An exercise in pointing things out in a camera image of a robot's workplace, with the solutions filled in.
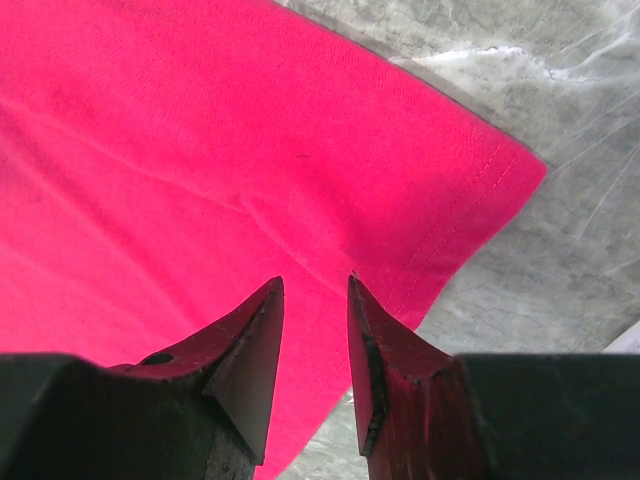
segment stitching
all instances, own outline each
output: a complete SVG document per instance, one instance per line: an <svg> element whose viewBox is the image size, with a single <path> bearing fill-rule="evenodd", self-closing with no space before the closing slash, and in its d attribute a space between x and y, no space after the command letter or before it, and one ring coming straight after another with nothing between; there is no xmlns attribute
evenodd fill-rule
<svg viewBox="0 0 640 480"><path fill-rule="evenodd" d="M411 287L409 288L409 292L407 292L406 297L404 298L404 301L402 302L402 305L400 305L400 308L396 311L395 316L400 315L400 312L402 311L402 309L404 308L404 306L406 305L407 301L409 300L409 297L411 296L411 293L413 292L413 289L415 288L416 284L418 283L418 280L420 279L420 277L422 276L422 273L425 271L425 269L429 266L429 264L431 263L431 261L433 260L433 258L437 255L437 253L442 250L442 247L444 247L447 242L449 241L449 239L460 229L460 227L462 226L462 224L464 223L464 221L466 220L466 218L471 215L471 213L473 213L475 211L476 208L478 208L478 206L484 201L485 198L487 198L487 196L493 191L495 190L495 188L500 184L500 182L502 182L502 179L504 178L504 176L507 174L507 172L509 171L509 169L511 168L511 165L513 165L513 162L515 162L516 157L513 157L511 159L511 161L509 162L509 164L507 165L507 168L504 169L504 171L502 172L502 174L500 175L500 177L498 178L498 180L496 180L496 183L493 184L493 186L487 190L487 192L482 196L482 198L480 200L478 200L476 202L476 204L471 207L471 209L464 214L464 216L462 217L462 219L460 219L460 221L458 222L458 224L455 226L455 228L453 230L451 230L451 232L449 232L449 235L447 235L444 240L442 240L442 242L440 243L440 245L438 245L438 248L435 249L435 251L429 256L429 258L425 261L424 265L422 265L422 268L420 269L420 271L418 272L418 275L416 276L416 279L413 281L413 283L411 284Z"/></svg>
<svg viewBox="0 0 640 480"><path fill-rule="evenodd" d="M411 258L409 259L409 262L407 262L407 264L404 266L404 268L402 269L402 272L400 272L400 275L398 276L398 280L396 280L395 285L393 286L393 288L391 289L391 293L389 293L389 296L387 297L386 300L386 304L389 303L389 300L391 300L391 297L393 296L393 294L395 293L395 291L398 289L398 287L400 286L400 281L402 280L402 278L404 277L404 274L406 273L407 269L409 268L409 265L411 265L411 263L413 262L413 260L416 258L416 256L418 255L418 253L424 248L425 244L427 243L427 241L433 236L433 234L435 233L435 231L438 229L438 227L440 225L442 225L442 222L444 222L444 220L447 218L447 215L449 215L449 213L451 212L451 210L453 210L455 207L458 206L458 204L462 201L462 199L467 195L467 192L469 191L469 189L474 186L477 182L478 179L482 176L482 174L489 168L489 166L491 166L491 163L493 162L493 160L496 158L496 155L498 154L498 151L500 150L500 147L502 146L502 143L499 143L498 146L496 147L495 151L493 152L493 154L491 155L491 157L489 158L489 160L487 161L487 163L484 165L484 167L482 168L482 170L480 170L480 172L478 172L478 174L473 178L473 180L471 180L471 182L469 182L469 184L466 186L466 188L462 191L462 193L460 193L460 195L458 196L458 198L451 204L449 205L449 207L447 208L447 210L445 210L445 212L440 216L440 218L438 219L438 221L436 222L436 224L433 226L433 228L431 229L431 231L427 234L427 236L424 238L424 240L422 241L422 243L420 244L420 246L416 249L415 252L413 252L413 255L411 256Z"/></svg>

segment pink cloth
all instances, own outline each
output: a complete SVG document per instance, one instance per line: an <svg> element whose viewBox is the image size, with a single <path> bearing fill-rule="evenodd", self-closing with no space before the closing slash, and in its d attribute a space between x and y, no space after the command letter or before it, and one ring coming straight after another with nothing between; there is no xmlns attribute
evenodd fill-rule
<svg viewBox="0 0 640 480"><path fill-rule="evenodd" d="M23 0L0 25L0 350L137 362L282 275L259 478L349 385L348 274L415 328L545 172L266 0Z"/></svg>

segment pointed tip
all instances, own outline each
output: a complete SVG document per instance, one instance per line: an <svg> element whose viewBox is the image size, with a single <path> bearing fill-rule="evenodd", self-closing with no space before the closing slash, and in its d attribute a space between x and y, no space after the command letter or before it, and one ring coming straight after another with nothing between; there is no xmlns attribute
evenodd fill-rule
<svg viewBox="0 0 640 480"><path fill-rule="evenodd" d="M247 327L229 348L210 381L213 397L228 417L252 461L264 461L284 318L284 282L269 280L244 305L252 313Z"/></svg>
<svg viewBox="0 0 640 480"><path fill-rule="evenodd" d="M368 456L387 415L385 376L427 379L449 357L391 316L357 278L349 278L349 356L360 453Z"/></svg>
<svg viewBox="0 0 640 480"><path fill-rule="evenodd" d="M111 369L132 376L165 379L201 372L235 348L253 323L259 323L273 311L278 312L276 316L282 315L283 304L284 282L282 277L274 277L233 311L193 335L153 353L138 365L119 365Z"/></svg>

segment metal jaw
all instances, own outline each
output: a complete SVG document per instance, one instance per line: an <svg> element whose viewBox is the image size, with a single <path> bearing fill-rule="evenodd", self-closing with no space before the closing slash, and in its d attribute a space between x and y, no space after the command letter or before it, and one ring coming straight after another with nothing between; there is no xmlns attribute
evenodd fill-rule
<svg viewBox="0 0 640 480"><path fill-rule="evenodd" d="M349 281L360 453L372 480L633 479L640 357L449 357Z"/></svg>
<svg viewBox="0 0 640 480"><path fill-rule="evenodd" d="M247 479L264 459L282 279L139 365L0 357L0 478Z"/></svg>

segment gray marble surface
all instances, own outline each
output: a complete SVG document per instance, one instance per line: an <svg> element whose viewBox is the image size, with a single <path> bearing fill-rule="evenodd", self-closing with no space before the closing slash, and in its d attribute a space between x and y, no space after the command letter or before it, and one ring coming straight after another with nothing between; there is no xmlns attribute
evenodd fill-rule
<svg viewBox="0 0 640 480"><path fill-rule="evenodd" d="M640 320L637 0L280 0L436 86L549 166L419 334L448 353L601 351ZM347 394L280 477L366 479Z"/></svg>

